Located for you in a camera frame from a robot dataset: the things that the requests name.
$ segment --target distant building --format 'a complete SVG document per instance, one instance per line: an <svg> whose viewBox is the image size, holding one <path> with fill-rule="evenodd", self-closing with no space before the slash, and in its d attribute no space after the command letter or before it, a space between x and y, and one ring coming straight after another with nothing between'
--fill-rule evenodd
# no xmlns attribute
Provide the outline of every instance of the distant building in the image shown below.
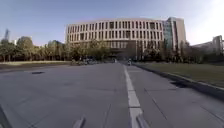
<svg viewBox="0 0 224 128"><path fill-rule="evenodd" d="M91 40L104 41L111 49L122 50L134 42L142 52L152 46L159 50L159 43L167 40L172 50L180 51L181 42L186 43L184 20L171 17L168 20L148 18L118 18L69 24L65 42L76 46Z"/></svg>
<svg viewBox="0 0 224 128"><path fill-rule="evenodd" d="M5 40L9 40L9 34L10 34L10 31L8 29L6 29L5 30L5 36L4 36Z"/></svg>
<svg viewBox="0 0 224 128"><path fill-rule="evenodd" d="M224 40L222 40L222 36L216 36L212 41L193 45L192 47L200 48L207 54L215 53L215 54L224 54Z"/></svg>

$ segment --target asphalt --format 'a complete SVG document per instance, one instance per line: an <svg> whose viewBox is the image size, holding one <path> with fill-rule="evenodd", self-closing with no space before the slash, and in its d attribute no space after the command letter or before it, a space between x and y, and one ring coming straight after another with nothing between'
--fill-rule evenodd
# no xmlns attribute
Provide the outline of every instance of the asphalt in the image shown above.
<svg viewBox="0 0 224 128"><path fill-rule="evenodd" d="M223 128L224 102L127 66L150 128ZM0 104L13 128L131 128L124 65L57 66L0 74Z"/></svg>

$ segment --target glass facade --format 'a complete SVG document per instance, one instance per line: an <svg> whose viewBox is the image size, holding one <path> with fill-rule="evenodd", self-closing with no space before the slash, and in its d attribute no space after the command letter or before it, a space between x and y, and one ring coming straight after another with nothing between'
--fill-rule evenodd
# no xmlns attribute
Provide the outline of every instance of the glass facade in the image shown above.
<svg viewBox="0 0 224 128"><path fill-rule="evenodd" d="M167 40L167 48L171 49L172 44L173 44L171 22L169 22L169 21L164 21L163 22L163 33L164 33L164 39Z"/></svg>

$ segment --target sky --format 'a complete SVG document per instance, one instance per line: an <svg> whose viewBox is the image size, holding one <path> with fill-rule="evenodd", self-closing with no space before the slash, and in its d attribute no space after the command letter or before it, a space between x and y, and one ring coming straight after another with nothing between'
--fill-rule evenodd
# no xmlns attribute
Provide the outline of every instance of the sky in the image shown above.
<svg viewBox="0 0 224 128"><path fill-rule="evenodd" d="M191 45L224 36L224 0L0 0L0 39L32 37L35 45L65 41L65 27L105 18L183 18Z"/></svg>

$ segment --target road edge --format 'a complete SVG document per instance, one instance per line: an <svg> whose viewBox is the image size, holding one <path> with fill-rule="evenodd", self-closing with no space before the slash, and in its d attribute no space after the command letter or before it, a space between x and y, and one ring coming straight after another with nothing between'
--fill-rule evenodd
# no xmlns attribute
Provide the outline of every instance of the road edge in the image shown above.
<svg viewBox="0 0 224 128"><path fill-rule="evenodd" d="M187 87L190 87L192 89L195 89L199 92L202 92L204 94L208 94L208 95L213 96L213 97L215 97L219 100L224 101L224 89L222 89L222 88L214 87L214 86L212 86L210 84L207 84L207 83L204 83L204 82L197 82L195 80L192 80L192 79L189 79L189 78L186 78L186 77L182 77L182 76L179 76L179 75L160 72L160 71L157 71L157 70L152 70L152 69L146 68L146 67L138 65L138 64L133 64L133 65L138 67L138 68L141 68L143 70L146 70L146 71L155 73L157 75L160 75L162 77L171 79L175 82L181 83L181 84L183 84Z"/></svg>

